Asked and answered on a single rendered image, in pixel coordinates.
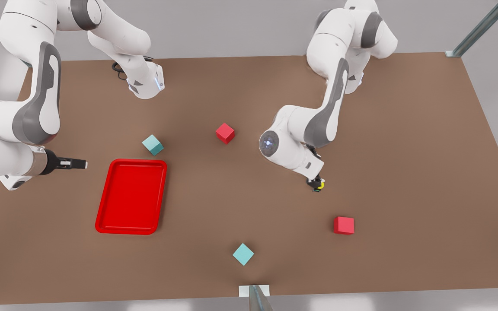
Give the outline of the red rectangular tray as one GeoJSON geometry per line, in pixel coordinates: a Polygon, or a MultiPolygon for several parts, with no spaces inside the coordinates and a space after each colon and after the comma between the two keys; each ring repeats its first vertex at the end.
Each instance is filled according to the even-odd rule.
{"type": "Polygon", "coordinates": [[[165,161],[118,158],[109,165],[95,221],[102,234],[150,235],[158,228],[165,161]]]}

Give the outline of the teal cube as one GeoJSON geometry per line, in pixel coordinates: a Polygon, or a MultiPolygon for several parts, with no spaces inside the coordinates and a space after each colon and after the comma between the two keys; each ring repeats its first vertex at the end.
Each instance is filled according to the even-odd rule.
{"type": "Polygon", "coordinates": [[[245,266],[253,256],[254,252],[244,243],[241,243],[235,252],[233,252],[233,257],[243,266],[245,266]]]}
{"type": "Polygon", "coordinates": [[[142,144],[154,157],[162,150],[164,150],[164,146],[162,145],[160,140],[158,140],[153,134],[143,140],[142,144]]]}

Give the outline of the red cube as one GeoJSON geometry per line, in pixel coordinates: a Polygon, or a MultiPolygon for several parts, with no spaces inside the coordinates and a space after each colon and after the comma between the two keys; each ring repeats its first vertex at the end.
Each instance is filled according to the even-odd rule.
{"type": "Polygon", "coordinates": [[[235,130],[228,124],[223,123],[217,130],[215,130],[217,138],[225,144],[229,144],[235,137],[235,130]]]}
{"type": "Polygon", "coordinates": [[[352,235],[354,233],[354,219],[352,217],[336,217],[333,232],[335,234],[352,235]]]}

